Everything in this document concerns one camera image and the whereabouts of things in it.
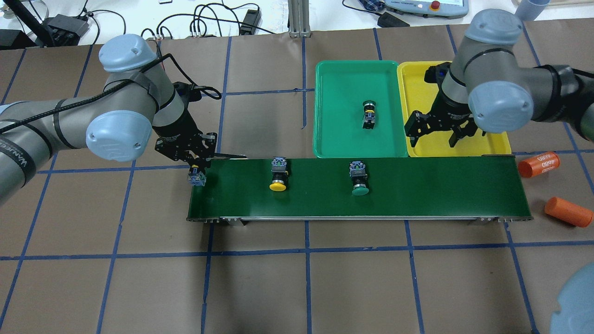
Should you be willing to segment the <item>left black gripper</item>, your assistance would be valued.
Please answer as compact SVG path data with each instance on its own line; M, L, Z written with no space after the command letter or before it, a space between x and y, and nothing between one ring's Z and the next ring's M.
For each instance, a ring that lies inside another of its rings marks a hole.
M214 158L217 133L204 134L188 111L173 123L155 126L158 139L155 150L173 161L186 161L191 168L203 169L205 161Z

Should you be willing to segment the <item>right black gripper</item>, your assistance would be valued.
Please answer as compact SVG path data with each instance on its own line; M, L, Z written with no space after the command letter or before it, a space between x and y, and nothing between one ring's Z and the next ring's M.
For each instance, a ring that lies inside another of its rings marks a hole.
M468 104L458 103L444 95L436 96L428 113L414 110L405 123L405 135L409 137L412 148L423 135L435 131L452 131L448 144L454 148L465 137L473 137L477 130Z

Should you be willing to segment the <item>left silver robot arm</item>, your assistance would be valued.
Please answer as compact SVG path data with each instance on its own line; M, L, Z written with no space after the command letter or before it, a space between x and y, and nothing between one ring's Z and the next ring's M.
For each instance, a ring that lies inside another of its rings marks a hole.
M189 180L206 183L217 134L200 131L188 106L208 87L172 82L157 55L136 34L109 40L98 53L110 74L102 93L55 101L1 106L0 193L6 203L56 152L86 148L107 161L133 161L157 134L155 150L189 164Z

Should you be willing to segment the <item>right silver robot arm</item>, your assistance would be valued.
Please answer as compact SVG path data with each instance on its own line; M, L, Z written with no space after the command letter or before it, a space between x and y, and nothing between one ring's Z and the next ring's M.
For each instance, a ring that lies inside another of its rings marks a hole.
M565 122L593 140L593 70L535 66L513 13L469 25L226 38L219 151L250 159L511 154L508 135Z

